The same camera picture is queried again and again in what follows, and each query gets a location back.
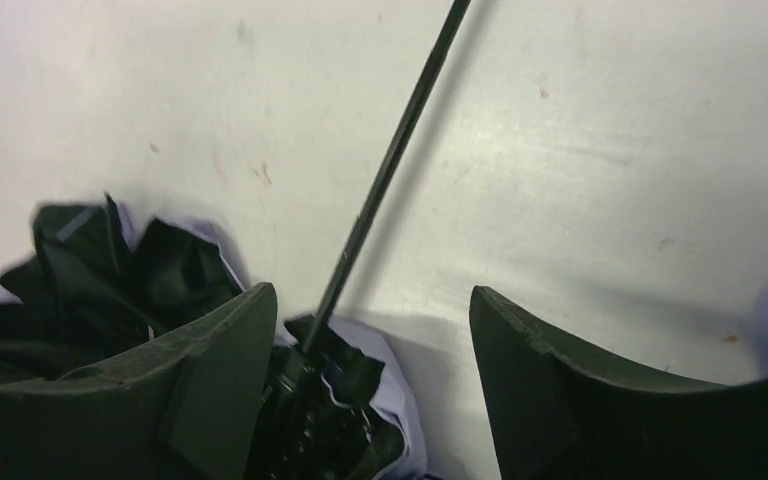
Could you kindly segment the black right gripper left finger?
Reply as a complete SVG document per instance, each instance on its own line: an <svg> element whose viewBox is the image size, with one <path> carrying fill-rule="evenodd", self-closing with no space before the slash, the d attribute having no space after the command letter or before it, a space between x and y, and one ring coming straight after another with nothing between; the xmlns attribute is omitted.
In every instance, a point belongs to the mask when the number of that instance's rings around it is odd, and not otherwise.
<svg viewBox="0 0 768 480"><path fill-rule="evenodd" d="M57 380L0 385L0 479L241 479L277 319L260 283Z"/></svg>

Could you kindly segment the lavender folding umbrella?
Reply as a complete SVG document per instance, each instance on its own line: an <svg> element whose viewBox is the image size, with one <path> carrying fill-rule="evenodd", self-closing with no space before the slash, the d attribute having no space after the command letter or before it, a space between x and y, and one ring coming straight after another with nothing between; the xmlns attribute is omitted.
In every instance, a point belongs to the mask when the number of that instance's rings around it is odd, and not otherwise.
<svg viewBox="0 0 768 480"><path fill-rule="evenodd" d="M413 479L416 421L384 403L392 361L330 328L340 295L468 11L454 2L423 66L317 309L275 332L241 479ZM0 286L0 385L57 380L197 320L257 285L226 261L206 224L153 219L136 232L111 197L49 203L34 251Z"/></svg>

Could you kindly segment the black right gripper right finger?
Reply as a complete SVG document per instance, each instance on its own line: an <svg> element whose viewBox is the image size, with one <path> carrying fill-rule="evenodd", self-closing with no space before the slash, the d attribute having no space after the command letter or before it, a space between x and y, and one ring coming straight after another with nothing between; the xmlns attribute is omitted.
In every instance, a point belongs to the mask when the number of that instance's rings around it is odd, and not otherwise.
<svg viewBox="0 0 768 480"><path fill-rule="evenodd" d="M768 479L768 379L726 386L652 368L487 286L469 324L505 479Z"/></svg>

